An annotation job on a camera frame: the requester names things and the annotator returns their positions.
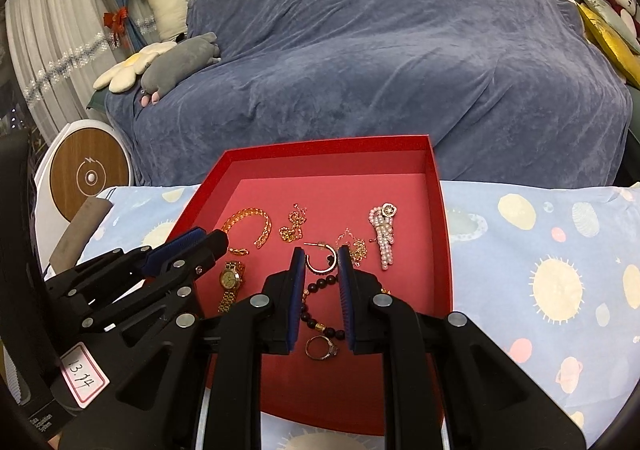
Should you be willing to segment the gold yellow pillow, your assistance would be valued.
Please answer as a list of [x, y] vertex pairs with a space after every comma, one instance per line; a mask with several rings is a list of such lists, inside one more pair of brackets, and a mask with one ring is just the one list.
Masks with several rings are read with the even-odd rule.
[[600, 16], [578, 3], [578, 12], [589, 34], [593, 36], [605, 56], [625, 76], [632, 87], [640, 88], [639, 57], [631, 51], [623, 38]]

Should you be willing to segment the light blue planet sheet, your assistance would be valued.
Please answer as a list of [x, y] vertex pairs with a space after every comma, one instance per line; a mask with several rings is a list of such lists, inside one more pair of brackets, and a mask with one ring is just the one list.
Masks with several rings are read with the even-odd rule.
[[442, 184], [454, 306], [594, 444], [639, 378], [639, 191]]

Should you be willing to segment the grey plush toy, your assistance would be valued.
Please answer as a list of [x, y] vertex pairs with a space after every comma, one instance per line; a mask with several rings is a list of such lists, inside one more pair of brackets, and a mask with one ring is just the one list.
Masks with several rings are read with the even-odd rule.
[[220, 48], [214, 32], [180, 41], [158, 56], [143, 73], [141, 105], [156, 104], [180, 81], [220, 61]]

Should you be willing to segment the grey green pillow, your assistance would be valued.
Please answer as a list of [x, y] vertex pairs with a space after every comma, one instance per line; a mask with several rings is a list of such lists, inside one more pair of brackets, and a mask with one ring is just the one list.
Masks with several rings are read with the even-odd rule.
[[597, 16], [600, 16], [608, 26], [613, 28], [623, 40], [628, 44], [629, 48], [635, 54], [640, 53], [637, 36], [631, 32], [630, 28], [624, 20], [614, 11], [612, 6], [605, 0], [582, 0], [586, 6]]

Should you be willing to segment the flower shaped cushion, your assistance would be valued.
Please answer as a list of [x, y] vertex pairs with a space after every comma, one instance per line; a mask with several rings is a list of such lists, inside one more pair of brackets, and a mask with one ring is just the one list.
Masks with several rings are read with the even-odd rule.
[[96, 78], [93, 90], [99, 91], [107, 88], [112, 93], [122, 93], [134, 87], [151, 63], [160, 55], [165, 54], [177, 46], [175, 41], [157, 42], [145, 46], [140, 51], [132, 54], [127, 60], [122, 61], [107, 69]]

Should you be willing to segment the gold wrist watch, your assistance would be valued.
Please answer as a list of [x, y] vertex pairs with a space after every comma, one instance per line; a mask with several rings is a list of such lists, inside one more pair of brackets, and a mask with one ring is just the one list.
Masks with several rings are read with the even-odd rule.
[[244, 282], [245, 265], [239, 260], [230, 260], [224, 265], [219, 276], [222, 288], [221, 300], [218, 303], [218, 313], [224, 314], [235, 303], [236, 295]]

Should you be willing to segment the green sofa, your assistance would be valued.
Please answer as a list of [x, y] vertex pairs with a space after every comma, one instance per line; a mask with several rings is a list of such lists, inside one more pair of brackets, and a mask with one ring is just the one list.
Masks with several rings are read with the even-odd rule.
[[585, 26], [586, 38], [608, 59], [618, 77], [625, 83], [631, 96], [631, 120], [626, 133], [624, 153], [614, 182], [631, 185], [639, 181], [639, 90], [631, 86], [639, 69], [631, 66], [631, 50], [616, 30], [606, 24], [596, 10], [590, 9], [584, 0], [568, 0], [575, 3]]

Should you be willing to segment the blue grey velvet blanket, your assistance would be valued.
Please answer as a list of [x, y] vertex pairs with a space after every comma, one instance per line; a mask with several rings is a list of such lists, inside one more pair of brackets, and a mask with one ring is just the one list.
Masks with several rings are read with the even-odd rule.
[[235, 147], [427, 135], [442, 179], [611, 184], [632, 96], [567, 0], [191, 0], [219, 63], [142, 106], [104, 105], [146, 185]]

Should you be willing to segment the red bow tieback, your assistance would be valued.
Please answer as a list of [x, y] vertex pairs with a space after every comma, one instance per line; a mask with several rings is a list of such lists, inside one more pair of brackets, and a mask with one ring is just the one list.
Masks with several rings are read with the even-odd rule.
[[123, 46], [130, 49], [131, 44], [127, 32], [128, 9], [121, 6], [115, 12], [105, 12], [103, 14], [103, 26], [111, 35], [113, 46]]

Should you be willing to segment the pink pearl hair clip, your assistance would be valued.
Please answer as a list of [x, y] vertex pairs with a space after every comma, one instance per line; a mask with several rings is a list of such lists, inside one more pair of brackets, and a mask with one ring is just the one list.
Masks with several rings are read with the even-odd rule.
[[378, 244], [383, 271], [390, 269], [394, 263], [394, 218], [396, 214], [397, 207], [392, 203], [375, 206], [369, 211], [369, 222], [375, 233], [375, 243]]

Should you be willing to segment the white sheer curtain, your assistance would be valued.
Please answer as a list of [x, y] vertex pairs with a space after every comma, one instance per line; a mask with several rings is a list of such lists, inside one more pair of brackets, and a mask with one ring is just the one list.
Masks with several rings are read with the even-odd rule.
[[130, 51], [103, 25], [115, 0], [6, 0], [13, 69], [47, 142], [91, 114], [93, 84]]

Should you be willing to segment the white round wooden table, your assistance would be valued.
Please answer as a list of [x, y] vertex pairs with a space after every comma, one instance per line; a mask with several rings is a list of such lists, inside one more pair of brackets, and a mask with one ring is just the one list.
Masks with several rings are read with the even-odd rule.
[[65, 125], [36, 175], [35, 237], [40, 266], [89, 197], [134, 183], [128, 152], [113, 127], [95, 119]]

